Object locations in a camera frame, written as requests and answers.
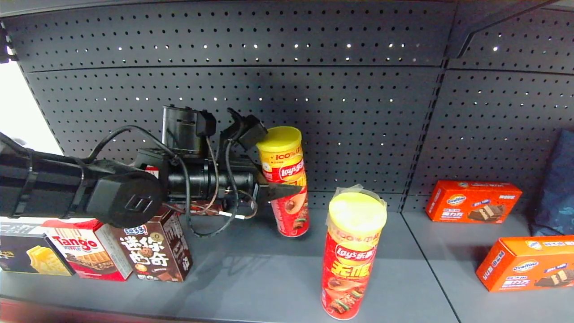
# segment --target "red can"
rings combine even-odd
[[[357,315],[386,220],[386,203],[368,191],[343,192],[329,203],[321,303],[333,318]]]
[[[298,237],[309,230],[307,176],[301,148],[301,132],[293,127],[269,129],[257,144],[265,178],[272,183],[301,186],[299,193],[271,201],[277,229],[286,237]]]

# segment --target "blue fabric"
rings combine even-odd
[[[574,234],[574,133],[563,130],[548,161],[533,236]]]

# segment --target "black cable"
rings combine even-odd
[[[190,200],[190,194],[191,194],[191,188],[189,186],[189,172],[187,171],[187,166],[185,165],[185,163],[183,162],[183,160],[181,159],[181,157],[177,154],[175,154],[171,149],[169,149],[166,145],[164,145],[164,143],[162,143],[158,138],[154,137],[151,133],[149,133],[147,130],[145,130],[144,128],[141,128],[139,126],[134,126],[134,125],[127,125],[127,126],[123,126],[120,127],[114,131],[112,131],[110,134],[108,134],[104,139],[102,139],[97,145],[96,147],[94,147],[94,150],[92,150],[92,152],[90,153],[90,155],[84,159],[82,159],[82,161],[84,161],[85,163],[92,163],[96,157],[98,156],[98,154],[102,151],[102,149],[115,137],[117,137],[117,135],[129,131],[129,130],[138,130],[139,132],[141,132],[142,134],[144,134],[147,138],[150,138],[152,140],[152,142],[160,147],[163,151],[165,151],[174,161],[178,162],[178,164],[181,167],[181,170],[183,171],[183,174],[185,176],[185,216],[187,218],[189,218],[191,215],[189,213],[189,210],[191,208],[191,200]],[[191,231],[193,232],[193,234],[195,234],[196,236],[201,236],[198,235],[193,228],[191,228]]]
[[[189,227],[191,228],[191,231],[193,232],[193,234],[196,237],[200,237],[200,238],[207,238],[207,237],[213,237],[219,233],[221,233],[223,230],[227,229],[227,227],[229,226],[229,224],[231,224],[231,221],[233,221],[233,219],[235,219],[235,216],[237,214],[237,210],[239,208],[239,190],[237,189],[237,183],[235,182],[235,177],[233,176],[233,171],[231,170],[231,165],[229,162],[229,154],[231,151],[231,147],[233,146],[233,144],[235,143],[235,140],[233,139],[229,139],[228,143],[227,143],[227,147],[225,149],[225,167],[227,169],[227,177],[229,178],[229,182],[231,183],[231,189],[233,191],[233,194],[235,195],[235,201],[234,201],[234,205],[233,205],[233,209],[231,212],[231,216],[229,217],[229,219],[227,219],[227,221],[225,221],[225,223],[217,230],[210,232],[210,233],[199,233],[195,230],[193,230],[192,226],[191,226],[191,222],[189,223]],[[187,198],[185,203],[188,204],[187,210],[189,210],[189,192],[187,192]]]
[[[133,130],[133,129],[138,130],[139,132],[143,133],[145,136],[150,138],[154,144],[156,144],[162,150],[167,152],[171,158],[175,158],[177,156],[166,145],[164,145],[160,140],[158,140],[158,138],[155,138],[151,133],[149,133],[144,128],[141,128],[139,126],[134,126],[134,125],[127,125],[127,126],[120,127],[118,129],[110,132],[104,139],[102,139],[96,145],[96,147],[94,147],[94,149],[92,150],[92,152],[90,153],[90,155],[88,157],[82,158],[82,161],[85,162],[86,164],[92,163],[94,160],[96,160],[96,157],[102,151],[104,146],[107,145],[113,138],[116,138],[120,133],[129,131],[129,130]]]

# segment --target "chocolate cookie box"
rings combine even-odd
[[[162,207],[158,215],[135,228],[112,228],[137,278],[183,282],[192,265],[179,215]]]

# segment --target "snack box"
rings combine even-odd
[[[476,275],[489,291],[574,285],[574,236],[500,238]]]
[[[46,236],[45,218],[0,218],[0,268],[4,271],[72,276],[74,270]]]
[[[177,212],[162,206],[144,225],[111,231],[139,279],[183,282],[189,273],[191,253]]]
[[[440,180],[426,213],[432,221],[502,223],[520,195],[510,183]]]
[[[47,220],[42,226],[81,278],[124,281],[131,274],[130,263],[109,224],[75,218]]]

